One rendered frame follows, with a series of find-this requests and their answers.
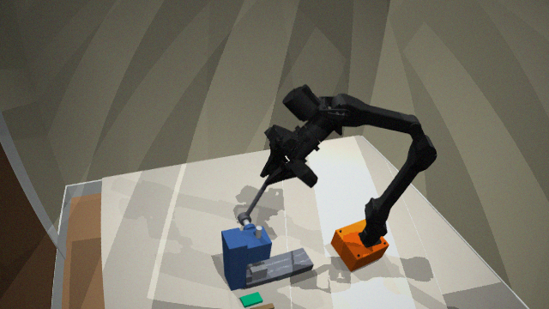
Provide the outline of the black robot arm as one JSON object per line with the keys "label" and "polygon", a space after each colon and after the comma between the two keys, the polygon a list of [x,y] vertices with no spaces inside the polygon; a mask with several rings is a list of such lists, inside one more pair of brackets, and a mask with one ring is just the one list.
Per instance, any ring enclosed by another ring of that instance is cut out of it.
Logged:
{"label": "black robot arm", "polygon": [[[291,90],[282,103],[299,121],[307,121],[305,126],[319,142],[333,131],[341,136],[342,126],[358,127],[363,124],[411,135],[413,141],[406,163],[382,196],[371,198],[365,205],[366,225],[358,236],[366,248],[381,244],[380,237],[388,233],[386,221],[391,207],[416,175],[426,170],[437,158],[437,151],[431,139],[424,134],[417,117],[370,106],[347,94],[317,98],[307,85]],[[303,136],[298,137],[299,132],[299,129],[290,131],[274,124],[267,138],[272,147],[287,151],[293,158],[305,141]]]}

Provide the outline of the blue arbor press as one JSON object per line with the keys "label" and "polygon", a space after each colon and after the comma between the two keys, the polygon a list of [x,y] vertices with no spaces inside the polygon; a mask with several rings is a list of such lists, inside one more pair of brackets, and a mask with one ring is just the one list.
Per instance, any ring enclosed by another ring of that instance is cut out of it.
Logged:
{"label": "blue arbor press", "polygon": [[[279,166],[275,164],[269,166],[267,179],[278,168]],[[238,215],[239,223],[244,226],[244,231],[240,231],[239,228],[221,231],[224,277],[232,291],[237,289],[245,290],[299,275],[312,270],[314,265],[304,247],[269,257],[272,241],[266,234],[264,227],[255,227],[254,224],[250,224],[250,213],[268,187],[265,182],[248,210]],[[247,264],[259,265],[261,261],[264,261],[268,268],[267,275],[265,278],[252,281],[252,274]]]}

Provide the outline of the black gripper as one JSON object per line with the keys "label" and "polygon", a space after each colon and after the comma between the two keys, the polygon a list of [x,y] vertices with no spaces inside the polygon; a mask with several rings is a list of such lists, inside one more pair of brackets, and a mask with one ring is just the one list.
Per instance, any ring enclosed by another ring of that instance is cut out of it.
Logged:
{"label": "black gripper", "polygon": [[[303,125],[301,128],[297,126],[295,129],[299,129],[298,137],[304,137],[305,141],[300,151],[292,158],[287,151],[281,148],[274,148],[270,144],[270,156],[265,164],[260,176],[262,178],[268,176],[269,166],[275,164],[279,168],[266,180],[265,185],[272,185],[281,182],[286,179],[298,178],[303,181],[310,188],[317,183],[318,177],[311,168],[305,163],[306,157],[315,149],[318,151],[320,148],[318,145],[320,142],[308,131]],[[287,160],[287,158],[289,161]]]}

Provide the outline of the green flat block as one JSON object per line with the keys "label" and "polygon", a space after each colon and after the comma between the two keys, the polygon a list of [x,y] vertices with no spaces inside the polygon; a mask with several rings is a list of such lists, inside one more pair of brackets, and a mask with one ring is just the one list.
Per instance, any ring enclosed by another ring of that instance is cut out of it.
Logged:
{"label": "green flat block", "polygon": [[242,301],[242,304],[243,304],[244,308],[262,303],[262,298],[261,298],[259,292],[256,292],[256,293],[253,293],[253,294],[248,294],[246,296],[240,297],[240,299]]}

